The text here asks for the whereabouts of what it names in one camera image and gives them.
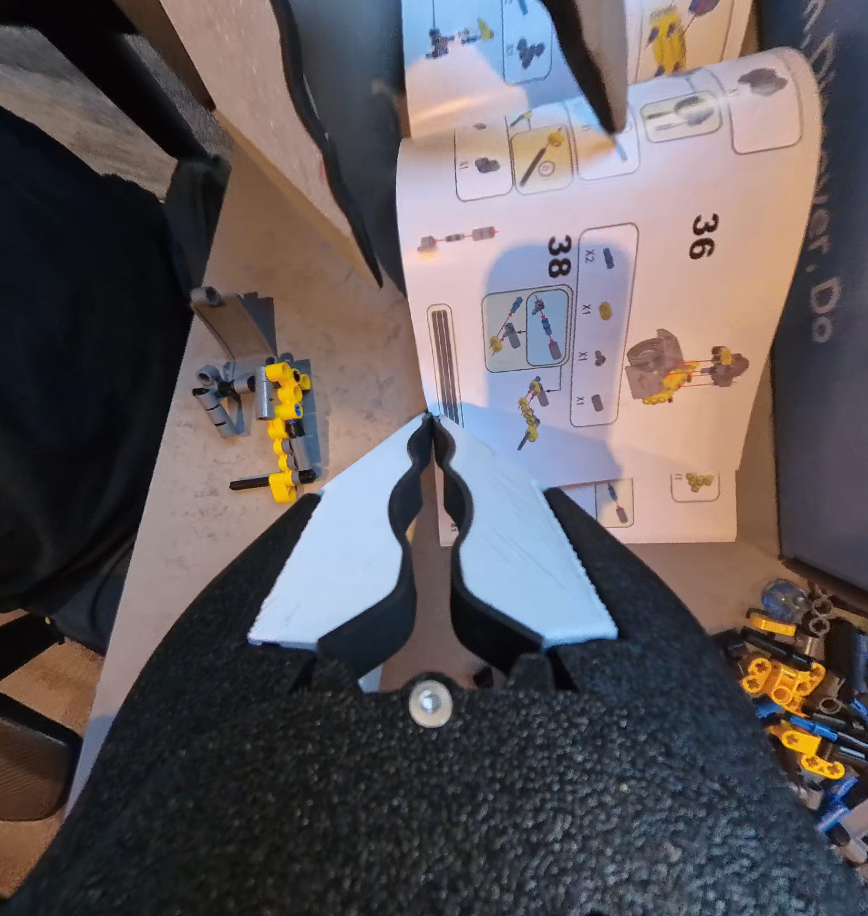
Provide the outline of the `grey and yellow brick assembly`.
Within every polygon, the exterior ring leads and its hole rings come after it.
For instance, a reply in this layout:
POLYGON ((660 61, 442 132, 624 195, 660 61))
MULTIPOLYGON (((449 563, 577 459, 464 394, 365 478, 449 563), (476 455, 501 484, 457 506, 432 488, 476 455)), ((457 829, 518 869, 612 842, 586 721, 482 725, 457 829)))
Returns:
POLYGON ((223 362, 205 364, 192 395, 223 440, 268 435, 268 422, 286 420, 300 469, 320 465, 312 368, 280 349, 272 298, 257 292, 194 290, 191 309, 220 346, 223 362))

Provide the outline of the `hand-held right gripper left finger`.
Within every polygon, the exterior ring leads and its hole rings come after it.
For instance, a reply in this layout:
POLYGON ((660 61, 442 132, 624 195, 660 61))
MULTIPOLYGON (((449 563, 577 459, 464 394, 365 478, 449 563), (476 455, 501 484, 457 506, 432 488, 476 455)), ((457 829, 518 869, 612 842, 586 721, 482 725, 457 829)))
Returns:
POLYGON ((407 534, 422 504, 432 418, 417 416, 330 480, 264 599, 248 640, 370 673, 411 635, 417 592, 407 534))

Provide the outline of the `pile of small building bricks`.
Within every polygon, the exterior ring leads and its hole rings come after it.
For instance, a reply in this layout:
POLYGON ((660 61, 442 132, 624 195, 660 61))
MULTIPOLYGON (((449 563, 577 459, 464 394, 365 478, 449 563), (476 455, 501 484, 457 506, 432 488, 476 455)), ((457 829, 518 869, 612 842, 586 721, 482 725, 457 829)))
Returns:
POLYGON ((777 578, 713 640, 817 832, 868 886, 868 614, 777 578))

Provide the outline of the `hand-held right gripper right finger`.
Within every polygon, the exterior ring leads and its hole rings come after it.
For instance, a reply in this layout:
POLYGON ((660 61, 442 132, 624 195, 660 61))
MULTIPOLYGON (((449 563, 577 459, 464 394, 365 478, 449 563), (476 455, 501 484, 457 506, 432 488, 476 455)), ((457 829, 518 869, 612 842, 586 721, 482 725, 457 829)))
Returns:
POLYGON ((449 418, 435 419, 451 547, 451 623, 464 647, 509 675, 526 655, 615 639, 618 629, 545 489, 449 418))

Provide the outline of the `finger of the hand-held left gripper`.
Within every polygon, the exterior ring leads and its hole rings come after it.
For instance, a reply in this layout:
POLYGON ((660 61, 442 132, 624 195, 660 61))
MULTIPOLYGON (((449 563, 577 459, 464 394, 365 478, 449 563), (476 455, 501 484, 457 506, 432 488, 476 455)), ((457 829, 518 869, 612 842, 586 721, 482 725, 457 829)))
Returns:
POLYGON ((400 293, 400 2, 164 2, 221 126, 351 267, 400 293))
POLYGON ((561 53, 607 135, 625 128, 627 23, 623 1, 544 1, 561 53))

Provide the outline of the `grey cardboard box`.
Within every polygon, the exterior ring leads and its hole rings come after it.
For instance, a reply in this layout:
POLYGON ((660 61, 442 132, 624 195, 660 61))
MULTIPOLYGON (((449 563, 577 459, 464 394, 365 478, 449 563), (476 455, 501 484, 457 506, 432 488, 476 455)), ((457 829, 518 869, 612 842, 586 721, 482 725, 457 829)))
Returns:
POLYGON ((761 47, 805 57, 822 114, 808 228, 773 348, 781 552, 868 593, 868 1, 758 11, 761 47))

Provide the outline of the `yellow perforated brick beam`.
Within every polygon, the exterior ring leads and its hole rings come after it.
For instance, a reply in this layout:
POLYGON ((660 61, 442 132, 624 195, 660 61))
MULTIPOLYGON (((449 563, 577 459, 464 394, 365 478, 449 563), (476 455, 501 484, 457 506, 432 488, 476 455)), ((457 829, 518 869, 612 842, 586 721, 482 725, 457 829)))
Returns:
POLYGON ((297 458, 293 455, 292 439, 288 433, 287 423, 286 420, 280 418, 274 418, 268 422, 268 435, 278 459, 279 471, 282 473, 300 469, 297 458))

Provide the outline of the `person's black clothing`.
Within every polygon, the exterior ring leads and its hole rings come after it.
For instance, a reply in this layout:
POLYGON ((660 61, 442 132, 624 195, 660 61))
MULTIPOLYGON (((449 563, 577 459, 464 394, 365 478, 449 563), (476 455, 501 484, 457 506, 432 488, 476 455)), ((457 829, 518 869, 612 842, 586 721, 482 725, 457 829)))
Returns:
POLYGON ((164 201, 0 106, 0 613, 104 652, 230 169, 164 201))

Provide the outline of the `instruction booklet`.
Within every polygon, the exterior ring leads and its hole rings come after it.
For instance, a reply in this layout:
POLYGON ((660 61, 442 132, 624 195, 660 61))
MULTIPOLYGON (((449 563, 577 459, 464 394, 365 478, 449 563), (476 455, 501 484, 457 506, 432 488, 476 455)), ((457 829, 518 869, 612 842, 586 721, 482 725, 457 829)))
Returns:
POLYGON ((729 542, 806 231, 814 76, 753 2, 612 2, 606 132, 547 2, 402 2, 395 201, 428 408, 621 541, 729 542))

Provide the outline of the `grey desk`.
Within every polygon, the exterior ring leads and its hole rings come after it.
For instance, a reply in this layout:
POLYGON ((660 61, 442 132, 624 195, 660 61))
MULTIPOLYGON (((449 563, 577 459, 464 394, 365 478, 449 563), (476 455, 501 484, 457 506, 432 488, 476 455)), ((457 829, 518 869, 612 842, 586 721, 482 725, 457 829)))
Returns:
MULTIPOLYGON (((206 281, 274 299, 282 345, 315 370, 321 457, 334 476, 425 406, 408 305, 392 281, 378 288, 355 273, 244 150, 234 146, 231 163, 206 281)), ((156 646, 282 512, 268 496, 229 490, 232 479, 265 471, 266 435, 223 441, 190 395, 194 371, 218 352, 194 319, 67 813, 156 646)), ((769 375, 756 394, 738 498, 735 542, 633 547, 711 632, 740 624, 771 580, 815 580, 778 558, 769 375)))

